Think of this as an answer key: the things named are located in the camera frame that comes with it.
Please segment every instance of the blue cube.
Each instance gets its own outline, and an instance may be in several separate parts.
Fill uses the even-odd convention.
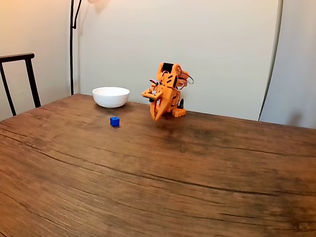
[[[119,118],[118,117],[110,118],[110,124],[112,125],[112,127],[119,126]]]

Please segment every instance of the wood grain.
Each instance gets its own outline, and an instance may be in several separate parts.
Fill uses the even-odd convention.
[[[74,95],[0,122],[0,236],[314,237],[316,131]]]

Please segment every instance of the chair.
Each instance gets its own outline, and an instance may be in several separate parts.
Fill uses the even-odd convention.
[[[30,82],[33,100],[34,100],[34,105],[37,108],[37,107],[40,107],[40,98],[39,98],[38,89],[37,89],[36,83],[35,83],[35,77],[34,77],[34,72],[33,72],[33,67],[32,67],[32,61],[31,61],[31,59],[34,57],[35,57],[35,55],[33,53],[25,53],[25,54],[0,57],[0,73],[1,73],[2,81],[3,81],[5,93],[6,93],[6,96],[8,98],[8,102],[9,102],[13,116],[16,116],[16,112],[15,112],[15,108],[13,106],[13,102],[12,102],[11,95],[9,92],[8,84],[6,83],[2,64],[7,63],[7,62],[15,62],[15,61],[25,60],[26,70],[27,70],[28,76],[29,76],[29,82]]]

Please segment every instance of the floor lamp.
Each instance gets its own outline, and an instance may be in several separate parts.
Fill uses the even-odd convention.
[[[94,4],[100,0],[88,0],[89,3]],[[74,20],[74,4],[75,0],[71,0],[71,10],[70,10],[70,87],[71,95],[74,94],[74,30],[77,28],[77,18],[80,10],[82,0],[79,0],[75,20]]]

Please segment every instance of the orange robot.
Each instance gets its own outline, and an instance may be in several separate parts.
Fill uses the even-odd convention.
[[[171,63],[161,63],[156,78],[158,82],[149,80],[152,87],[142,93],[149,98],[153,119],[157,121],[164,113],[171,111],[175,118],[184,116],[186,110],[183,108],[183,99],[180,100],[180,90],[188,83],[193,84],[193,78],[179,64]]]

